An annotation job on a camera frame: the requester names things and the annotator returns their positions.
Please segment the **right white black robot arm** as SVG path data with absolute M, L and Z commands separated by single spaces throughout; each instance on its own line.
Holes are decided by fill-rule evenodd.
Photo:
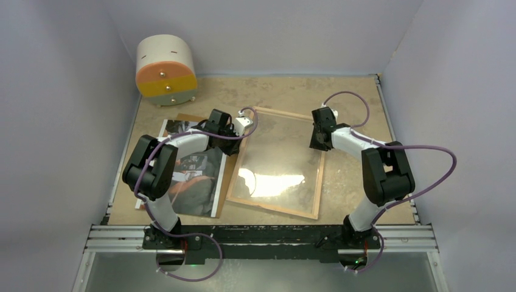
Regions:
M 320 151 L 340 150 L 361 162 L 365 198 L 343 220 L 343 243 L 351 248 L 363 243 L 390 204 L 401 201 L 415 189 L 413 174 L 401 143 L 376 142 L 337 123 L 328 106 L 312 111 L 313 131 L 309 147 Z

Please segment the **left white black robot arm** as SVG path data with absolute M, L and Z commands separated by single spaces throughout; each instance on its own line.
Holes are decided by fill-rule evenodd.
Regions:
M 122 181 L 145 205 L 158 241 L 167 249 L 181 243 L 180 218 L 167 195 L 177 160 L 217 148 L 232 156 L 241 141 L 256 129 L 252 118 L 240 110 L 237 117 L 214 109 L 209 117 L 188 129 L 166 137 L 139 138 L 122 172 Z

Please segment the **brown backing board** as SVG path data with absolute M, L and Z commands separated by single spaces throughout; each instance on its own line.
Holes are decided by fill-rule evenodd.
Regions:
M 175 212 L 219 218 L 237 158 L 213 148 L 177 161 L 169 189 Z

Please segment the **glossy photo print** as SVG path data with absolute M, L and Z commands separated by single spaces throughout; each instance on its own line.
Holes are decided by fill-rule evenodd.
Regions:
M 153 215 L 216 217 L 227 156 L 218 147 L 193 144 L 181 136 L 181 148 L 164 144 L 140 183 Z

